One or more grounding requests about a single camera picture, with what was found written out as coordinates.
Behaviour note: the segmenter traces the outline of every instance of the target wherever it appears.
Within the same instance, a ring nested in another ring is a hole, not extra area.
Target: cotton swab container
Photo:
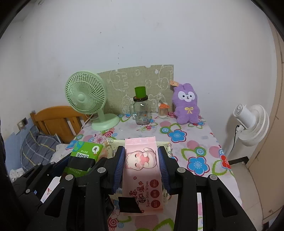
[[[167,118],[170,106],[167,103],[159,103],[158,106],[159,117]]]

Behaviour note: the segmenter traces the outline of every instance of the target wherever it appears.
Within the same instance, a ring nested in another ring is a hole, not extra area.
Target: wooden bed
[[[82,124],[80,117],[86,122],[88,117],[75,111],[70,106],[56,106],[41,110],[37,114],[31,113],[31,118],[34,125],[42,130],[45,134],[57,134],[64,143],[70,143],[74,139],[73,134],[67,119],[70,120],[71,125],[76,134],[81,130]]]

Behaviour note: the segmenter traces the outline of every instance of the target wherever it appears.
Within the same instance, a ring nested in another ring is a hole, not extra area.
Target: fan base
[[[99,117],[92,122],[92,129],[95,131],[105,131],[117,125],[119,117],[115,114],[105,114],[105,121],[100,121]]]

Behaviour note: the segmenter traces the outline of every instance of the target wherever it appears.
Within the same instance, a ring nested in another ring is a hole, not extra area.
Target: floral tablecloth
[[[129,114],[119,115],[120,122],[107,131],[94,131],[87,124],[75,138],[76,140],[103,143],[106,139],[135,137],[156,137],[156,141],[168,141],[172,145],[172,158],[196,175],[207,177],[217,175],[237,201],[242,204],[239,189],[231,167],[221,146],[214,137],[205,119],[199,116],[197,124],[177,124],[173,112],[165,119],[152,113],[150,124],[137,125]],[[164,213],[147,216],[122,216],[118,201],[108,219],[109,231],[172,231],[176,215],[177,195],[171,196],[164,206]],[[202,229],[201,195],[198,193],[198,229]]]

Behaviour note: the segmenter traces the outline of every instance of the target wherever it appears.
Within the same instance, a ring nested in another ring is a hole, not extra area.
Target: black cable
[[[237,134],[237,127],[239,127],[239,125],[237,125],[237,126],[236,126],[236,129],[235,129],[234,144],[233,144],[233,147],[232,147],[232,149],[231,149],[230,153],[232,152],[232,150],[233,150],[233,148],[234,148],[234,146],[235,146],[235,142],[236,142],[236,134]]]

